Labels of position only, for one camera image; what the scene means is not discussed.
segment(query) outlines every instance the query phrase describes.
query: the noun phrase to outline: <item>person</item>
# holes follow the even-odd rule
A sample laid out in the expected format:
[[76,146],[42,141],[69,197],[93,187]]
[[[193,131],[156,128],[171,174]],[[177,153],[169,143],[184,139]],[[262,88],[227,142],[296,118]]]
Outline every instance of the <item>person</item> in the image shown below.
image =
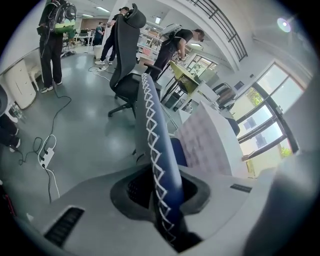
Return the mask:
[[104,34],[106,31],[106,23],[103,23],[103,26],[101,28],[102,28],[102,37],[101,37],[100,45],[102,45],[102,41],[104,39]]
[[101,45],[102,38],[104,36],[103,27],[104,23],[102,21],[99,22],[99,25],[95,29],[94,39],[93,39],[93,46]]
[[[153,65],[163,70],[166,64],[171,60],[171,58],[177,51],[179,53],[180,59],[184,61],[186,59],[186,44],[191,39],[202,42],[204,40],[204,37],[205,32],[201,29],[181,29],[175,34],[174,38],[170,38],[162,43],[158,57]],[[158,79],[158,76],[160,74],[160,71],[153,70],[151,68],[148,68],[145,72],[150,73],[150,76],[154,81]]]
[[18,148],[21,144],[21,139],[17,137],[19,129],[15,126],[14,122],[10,118],[3,114],[0,116],[0,143],[10,147]]
[[52,0],[46,0],[46,5],[42,12],[39,26],[42,28],[40,35],[40,62],[42,68],[42,77],[44,87],[41,93],[46,93],[53,90],[53,80],[56,85],[62,84],[62,70],[61,70],[61,52],[63,46],[63,34],[56,34],[49,32],[46,23],[49,21],[49,14],[55,7]]
[[69,39],[69,45],[76,45],[75,43],[75,30],[73,29],[72,31],[68,32],[68,39]]
[[111,56],[109,58],[109,61],[108,61],[108,64],[109,65],[112,65],[115,57],[116,57],[116,51],[115,51],[115,26],[114,24],[116,23],[116,20],[117,20],[117,17],[119,15],[126,15],[127,12],[130,11],[130,9],[128,7],[123,7],[121,9],[119,9],[120,13],[119,14],[116,14],[113,19],[108,23],[108,28],[112,27],[111,28],[111,32],[110,32],[110,36],[107,38],[107,40],[105,41],[105,44],[104,44],[104,47],[103,47],[103,51],[102,51],[102,54],[101,54],[101,58],[99,61],[96,61],[95,64],[96,65],[104,65],[105,64],[105,59],[106,59],[106,56],[107,56],[107,53],[109,51],[109,49],[111,47],[113,47],[112,49],[112,53],[111,53]]

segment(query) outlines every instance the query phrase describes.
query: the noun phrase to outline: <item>black cable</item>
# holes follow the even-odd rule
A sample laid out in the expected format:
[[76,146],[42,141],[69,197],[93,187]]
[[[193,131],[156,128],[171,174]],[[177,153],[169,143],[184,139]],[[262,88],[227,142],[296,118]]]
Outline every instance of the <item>black cable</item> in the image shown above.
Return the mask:
[[48,174],[49,177],[49,183],[48,183],[48,193],[49,193],[49,202],[51,204],[52,200],[51,200],[51,193],[50,193],[50,184],[51,184],[51,177],[50,177],[50,173],[48,172],[47,168],[43,165],[43,168],[46,171],[46,174]]
[[88,68],[89,72],[96,72],[96,71],[99,71],[99,70],[105,71],[105,72],[107,72],[109,74],[113,74],[114,73],[114,72],[109,72],[106,69],[102,69],[102,67],[100,67],[100,66],[91,66],[91,67]]
[[[72,102],[72,98],[70,98],[69,96],[66,96],[66,95],[62,95],[62,96],[59,96],[56,92],[56,88],[53,87],[53,90],[54,90],[54,93],[55,93],[55,96],[58,98],[58,99],[61,99],[61,98],[68,98],[69,101],[67,104],[65,104],[62,108],[60,108],[54,115],[53,117],[53,120],[52,120],[52,127],[51,127],[51,131],[50,131],[50,134],[49,136],[54,132],[54,126],[55,126],[55,119],[56,117],[58,116],[59,112],[62,111],[66,106],[68,106],[70,104],[70,102]],[[49,139],[47,139],[47,141],[45,142],[44,146],[43,146],[43,150],[46,149],[46,145],[48,143]]]
[[[72,99],[71,99],[69,96],[66,96],[66,95],[59,96],[59,95],[57,94],[57,92],[56,92],[55,87],[53,87],[53,89],[54,89],[54,93],[55,93],[55,95],[56,95],[56,97],[57,97],[58,99],[68,98],[69,101],[68,101],[67,104],[65,104],[62,108],[60,108],[60,109],[55,113],[55,115],[54,115],[54,117],[53,117],[53,120],[52,120],[52,127],[51,127],[51,131],[50,131],[49,136],[50,136],[50,135],[53,133],[53,131],[54,131],[55,119],[56,119],[56,117],[58,116],[59,112],[62,111],[66,106],[68,106],[68,105],[70,104],[70,102],[72,101]],[[39,147],[38,147],[37,149],[35,149],[35,144],[36,144],[36,141],[37,141],[37,140],[40,140],[40,144],[39,144]],[[46,145],[47,145],[48,141],[49,141],[49,138],[46,140],[46,142],[45,142],[45,144],[44,144],[44,146],[43,146],[43,150],[44,150],[44,151],[46,150]],[[19,159],[19,161],[18,161],[18,163],[19,163],[20,166],[27,161],[27,157],[28,157],[29,154],[31,154],[31,153],[35,153],[36,155],[39,154],[39,150],[40,150],[40,148],[41,148],[42,142],[43,142],[43,139],[42,139],[42,138],[36,137],[36,138],[34,139],[34,141],[33,141],[32,151],[29,151],[28,153],[26,153],[25,158],[24,158],[24,154],[23,154],[20,150],[18,150],[18,149],[16,148],[15,151],[18,152],[19,154],[21,154],[21,159]],[[45,167],[44,165],[43,165],[42,167],[45,169],[46,174],[48,174],[48,177],[49,177],[48,193],[49,193],[49,202],[50,202],[50,204],[51,204],[51,202],[52,202],[51,193],[50,193],[51,177],[50,177],[50,174],[49,174],[48,170],[46,169],[46,167]]]
[[[38,148],[35,149],[35,144],[36,144],[36,141],[37,141],[38,139],[40,140],[40,144],[39,144]],[[40,138],[40,137],[35,137],[35,139],[34,139],[34,141],[33,141],[33,145],[32,145],[32,151],[29,151],[28,153],[26,153],[25,158],[24,158],[24,154],[23,154],[19,149],[16,150],[16,152],[18,152],[18,153],[21,154],[21,159],[19,159],[19,161],[18,161],[18,163],[19,163],[20,166],[22,166],[22,164],[27,161],[27,157],[28,157],[29,154],[31,154],[31,153],[35,153],[36,155],[39,154],[38,151],[39,151],[40,148],[41,148],[42,142],[43,142],[43,139],[42,139],[42,138]]]

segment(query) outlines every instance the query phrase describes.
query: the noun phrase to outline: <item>gray floor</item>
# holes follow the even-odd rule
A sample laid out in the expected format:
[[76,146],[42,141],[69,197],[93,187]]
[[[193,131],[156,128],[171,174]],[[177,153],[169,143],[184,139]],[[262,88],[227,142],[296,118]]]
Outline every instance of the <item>gray floor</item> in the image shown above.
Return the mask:
[[[135,118],[130,109],[108,117],[108,111],[124,102],[114,99],[106,79],[88,72],[94,65],[93,55],[76,54],[63,58],[61,63],[63,86],[57,88],[57,93],[68,95],[72,102],[55,120],[53,134],[57,144],[48,168],[54,171],[63,195],[86,179],[135,165],[135,157],[131,155],[135,148]],[[108,71],[113,72],[115,66],[110,66]],[[100,74],[109,79],[112,76],[104,71]],[[56,98],[54,91],[37,93],[33,104],[23,111],[25,123],[17,124],[21,138],[19,149],[24,155],[32,150],[35,137],[45,139],[49,135],[55,113],[66,102],[67,98]],[[18,164],[20,154],[1,147],[0,155],[0,179],[16,214],[24,219],[27,219],[26,213],[37,215],[49,204],[48,175],[38,164],[37,155],[30,154],[22,166]],[[50,191],[52,199],[56,199],[53,183]]]

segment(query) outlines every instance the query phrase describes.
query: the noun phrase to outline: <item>man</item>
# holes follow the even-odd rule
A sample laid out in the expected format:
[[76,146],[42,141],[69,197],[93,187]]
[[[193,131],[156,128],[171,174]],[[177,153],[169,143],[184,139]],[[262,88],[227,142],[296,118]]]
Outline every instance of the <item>man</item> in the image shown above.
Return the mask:
[[96,27],[95,29],[95,35],[94,35],[94,39],[93,39],[93,46],[97,46],[97,45],[101,45],[102,43],[102,38],[104,36],[104,32],[103,32],[103,22],[100,21],[99,25]]
[[52,0],[47,0],[44,10],[39,22],[40,35],[40,60],[42,68],[42,77],[44,87],[41,89],[41,93],[46,93],[53,90],[53,80],[57,86],[62,84],[62,71],[61,71],[61,59],[60,55],[63,46],[63,34],[49,33],[49,28],[46,24],[49,20],[49,14],[55,7],[50,4]]
[[[186,44],[191,40],[202,42],[205,37],[205,32],[201,29],[188,30],[181,29],[178,33],[175,34],[174,38],[170,38],[164,41],[161,45],[158,58],[156,59],[154,66],[164,69],[166,64],[171,60],[175,52],[178,51],[179,57],[182,60],[186,59]],[[160,71],[147,69],[146,73],[150,72],[150,76],[154,81],[158,79]]]
[[102,28],[102,37],[101,37],[100,45],[102,45],[102,41],[104,39],[104,34],[105,34],[105,31],[106,31],[106,23],[103,23],[101,28]]
[[108,64],[112,65],[113,60],[116,57],[116,51],[115,51],[115,26],[114,26],[114,24],[116,23],[117,17],[119,15],[126,15],[127,12],[130,11],[130,9],[128,7],[123,7],[121,9],[119,9],[119,11],[120,11],[120,13],[116,14],[113,17],[113,19],[108,23],[108,28],[112,27],[111,28],[111,33],[110,33],[110,36],[105,41],[100,60],[95,62],[96,65],[104,65],[105,64],[105,59],[106,59],[107,53],[108,53],[108,51],[109,51],[109,49],[111,47],[113,47],[113,49],[112,49],[112,54],[111,54],[111,56],[109,58]]

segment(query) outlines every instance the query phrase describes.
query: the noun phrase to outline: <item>black pants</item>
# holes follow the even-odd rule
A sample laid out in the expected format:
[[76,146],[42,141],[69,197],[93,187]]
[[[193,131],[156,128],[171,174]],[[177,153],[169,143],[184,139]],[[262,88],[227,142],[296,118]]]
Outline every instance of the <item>black pants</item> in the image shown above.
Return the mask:
[[102,45],[102,38],[95,38],[95,39],[93,39],[92,45],[93,45],[93,46]]
[[109,58],[110,62],[112,62],[116,57],[115,33],[113,31],[111,31],[110,36],[106,39],[105,44],[103,46],[103,51],[100,58],[102,62],[106,59],[107,53],[111,47],[113,48],[112,48],[111,56]]
[[17,128],[14,122],[6,114],[0,116],[0,144],[7,147],[16,146],[19,141],[19,138],[15,136],[16,132]]
[[[172,56],[175,54],[177,51],[177,47],[173,43],[167,43],[165,42],[162,43],[158,58],[156,59],[155,63],[153,64],[155,67],[160,68],[163,70],[167,63],[171,60]],[[159,74],[161,73],[160,71],[153,70],[151,68],[148,68],[146,73],[150,72],[150,76],[152,77],[153,81],[156,81],[158,79]]]
[[52,78],[57,84],[60,83],[62,79],[60,56],[62,52],[63,35],[51,33],[47,43],[46,40],[46,35],[40,37],[40,58],[44,87],[49,88],[52,85]]

